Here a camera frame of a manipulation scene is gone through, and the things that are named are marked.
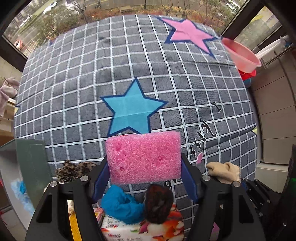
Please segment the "blue plastic basin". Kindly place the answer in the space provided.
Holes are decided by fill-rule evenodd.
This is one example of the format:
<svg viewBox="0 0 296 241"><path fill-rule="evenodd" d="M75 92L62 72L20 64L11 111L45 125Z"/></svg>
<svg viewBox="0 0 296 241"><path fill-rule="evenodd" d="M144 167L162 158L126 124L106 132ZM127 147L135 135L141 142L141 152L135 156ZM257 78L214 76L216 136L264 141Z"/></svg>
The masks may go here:
<svg viewBox="0 0 296 241"><path fill-rule="evenodd" d="M244 80L243 83L246 88L250 88L251 87L251 78Z"/></svg>

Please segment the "red plastic basin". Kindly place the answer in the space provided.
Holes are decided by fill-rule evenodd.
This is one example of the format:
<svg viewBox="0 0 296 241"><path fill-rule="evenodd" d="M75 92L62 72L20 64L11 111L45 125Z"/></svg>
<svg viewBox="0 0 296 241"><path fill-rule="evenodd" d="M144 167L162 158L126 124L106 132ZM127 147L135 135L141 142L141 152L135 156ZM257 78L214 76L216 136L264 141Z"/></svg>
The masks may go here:
<svg viewBox="0 0 296 241"><path fill-rule="evenodd" d="M245 80L248 80L249 78L255 77L256 70L254 69L251 73L245 73L245 72L239 70L239 74L240 74L242 80L245 81Z"/></svg>

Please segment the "dark red knitted hat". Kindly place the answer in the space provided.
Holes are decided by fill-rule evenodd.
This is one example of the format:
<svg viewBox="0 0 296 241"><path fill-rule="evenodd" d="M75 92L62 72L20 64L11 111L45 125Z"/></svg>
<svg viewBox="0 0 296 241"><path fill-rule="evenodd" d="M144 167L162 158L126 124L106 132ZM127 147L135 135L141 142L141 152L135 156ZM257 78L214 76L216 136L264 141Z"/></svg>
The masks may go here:
<svg viewBox="0 0 296 241"><path fill-rule="evenodd" d="M151 184L144 196L144 216L151 223L164 223L173 205L173 193L166 186Z"/></svg>

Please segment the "blue cloth in box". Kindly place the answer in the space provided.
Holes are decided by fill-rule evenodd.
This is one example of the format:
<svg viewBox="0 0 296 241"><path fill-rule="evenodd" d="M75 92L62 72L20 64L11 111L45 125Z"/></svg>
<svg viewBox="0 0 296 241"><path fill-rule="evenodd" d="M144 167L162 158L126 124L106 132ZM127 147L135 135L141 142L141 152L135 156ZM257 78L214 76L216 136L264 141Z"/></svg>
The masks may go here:
<svg viewBox="0 0 296 241"><path fill-rule="evenodd" d="M20 193L21 193L21 194L25 194L25 193L26 193L26 186L25 186L24 181L21 181L21 182L20 182L19 190L20 190Z"/></svg>

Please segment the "grey checked blanket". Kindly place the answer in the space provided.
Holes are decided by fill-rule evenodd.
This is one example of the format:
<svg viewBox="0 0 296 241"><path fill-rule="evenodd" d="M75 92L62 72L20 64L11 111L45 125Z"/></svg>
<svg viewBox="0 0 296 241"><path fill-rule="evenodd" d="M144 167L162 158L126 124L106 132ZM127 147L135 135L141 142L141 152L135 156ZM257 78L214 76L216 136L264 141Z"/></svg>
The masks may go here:
<svg viewBox="0 0 296 241"><path fill-rule="evenodd" d="M20 80L15 117L17 138L43 140L52 172L65 160L99 163L112 133L115 111L104 96L126 96L140 87L136 101L165 101L144 126L151 132L177 131L181 151L206 173L209 162L233 162L242 178L253 178L256 116L243 81L213 36L206 53L189 41L167 42L173 28L151 15L112 16L72 29L38 47Z"/></svg>

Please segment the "floral tissue pack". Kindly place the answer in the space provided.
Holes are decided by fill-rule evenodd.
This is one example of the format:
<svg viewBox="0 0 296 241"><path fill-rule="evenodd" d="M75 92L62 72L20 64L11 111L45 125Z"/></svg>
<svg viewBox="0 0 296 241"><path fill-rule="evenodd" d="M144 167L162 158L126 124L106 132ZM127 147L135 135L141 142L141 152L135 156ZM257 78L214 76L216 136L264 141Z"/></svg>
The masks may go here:
<svg viewBox="0 0 296 241"><path fill-rule="evenodd" d="M106 240L118 241L177 241L184 240L183 216L175 204L162 224L150 223L147 220L127 225L123 221L105 215L101 231Z"/></svg>

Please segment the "pink plastic basin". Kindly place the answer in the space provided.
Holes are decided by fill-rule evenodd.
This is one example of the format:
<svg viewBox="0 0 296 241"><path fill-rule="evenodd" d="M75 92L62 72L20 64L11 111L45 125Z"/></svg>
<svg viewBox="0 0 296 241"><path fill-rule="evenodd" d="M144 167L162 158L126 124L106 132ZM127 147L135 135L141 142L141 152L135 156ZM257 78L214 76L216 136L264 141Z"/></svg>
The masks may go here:
<svg viewBox="0 0 296 241"><path fill-rule="evenodd" d="M221 42L229 52L238 70L244 73L251 73L256 68L261 67L260 60L244 45L228 38L223 38Z"/></svg>

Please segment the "pink sponge block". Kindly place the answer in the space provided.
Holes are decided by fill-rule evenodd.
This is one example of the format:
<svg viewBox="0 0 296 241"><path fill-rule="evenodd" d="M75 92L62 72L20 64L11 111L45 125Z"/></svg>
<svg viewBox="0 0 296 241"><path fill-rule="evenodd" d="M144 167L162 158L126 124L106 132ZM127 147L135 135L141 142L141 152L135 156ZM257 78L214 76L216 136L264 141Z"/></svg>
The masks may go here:
<svg viewBox="0 0 296 241"><path fill-rule="evenodd" d="M109 137L105 148L113 184L181 177L181 134L177 131Z"/></svg>

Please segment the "red cardboard box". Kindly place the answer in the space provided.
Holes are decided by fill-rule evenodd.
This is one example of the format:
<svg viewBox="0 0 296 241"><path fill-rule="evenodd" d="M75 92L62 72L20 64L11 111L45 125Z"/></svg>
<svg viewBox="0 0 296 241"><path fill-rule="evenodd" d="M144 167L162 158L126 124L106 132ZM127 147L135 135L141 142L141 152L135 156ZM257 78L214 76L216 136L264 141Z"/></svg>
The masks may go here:
<svg viewBox="0 0 296 241"><path fill-rule="evenodd" d="M103 208L101 208L101 207L94 207L93 210L95 213L96 220L97 220L99 226L101 227L101 225L103 223L104 216L105 216L105 212L104 212Z"/></svg>

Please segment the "leopard print scrunchie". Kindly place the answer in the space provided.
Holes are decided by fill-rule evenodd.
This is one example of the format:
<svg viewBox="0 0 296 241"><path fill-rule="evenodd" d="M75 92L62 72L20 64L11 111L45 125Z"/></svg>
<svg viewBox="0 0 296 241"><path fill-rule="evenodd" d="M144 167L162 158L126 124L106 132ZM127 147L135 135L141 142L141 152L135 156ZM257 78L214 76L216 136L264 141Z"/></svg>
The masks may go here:
<svg viewBox="0 0 296 241"><path fill-rule="evenodd" d="M56 169L56 177L60 183L69 183L88 175L88 173L97 165L93 162L72 163L66 160L61 168Z"/></svg>

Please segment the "blue knitted cloth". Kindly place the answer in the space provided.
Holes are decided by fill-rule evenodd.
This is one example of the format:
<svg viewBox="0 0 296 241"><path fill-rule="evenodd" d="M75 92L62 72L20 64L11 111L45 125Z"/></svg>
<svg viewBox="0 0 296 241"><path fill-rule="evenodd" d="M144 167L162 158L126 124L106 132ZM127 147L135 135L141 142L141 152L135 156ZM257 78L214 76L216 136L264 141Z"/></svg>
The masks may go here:
<svg viewBox="0 0 296 241"><path fill-rule="evenodd" d="M145 219L144 204L137 202L123 189L112 185L102 197L100 206L109 216L123 221L127 225L139 223Z"/></svg>

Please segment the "pale pink cloth pile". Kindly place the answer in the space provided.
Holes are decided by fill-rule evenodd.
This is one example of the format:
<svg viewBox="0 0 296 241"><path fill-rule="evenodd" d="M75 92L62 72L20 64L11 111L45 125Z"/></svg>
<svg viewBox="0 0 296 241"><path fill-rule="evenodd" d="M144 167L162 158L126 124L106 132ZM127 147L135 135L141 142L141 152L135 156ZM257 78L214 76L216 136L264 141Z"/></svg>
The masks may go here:
<svg viewBox="0 0 296 241"><path fill-rule="evenodd" d="M16 80L15 77L5 78L1 76L1 117L4 116L4 112L6 110L6 105L8 103L9 98L14 99L19 91L20 83Z"/></svg>

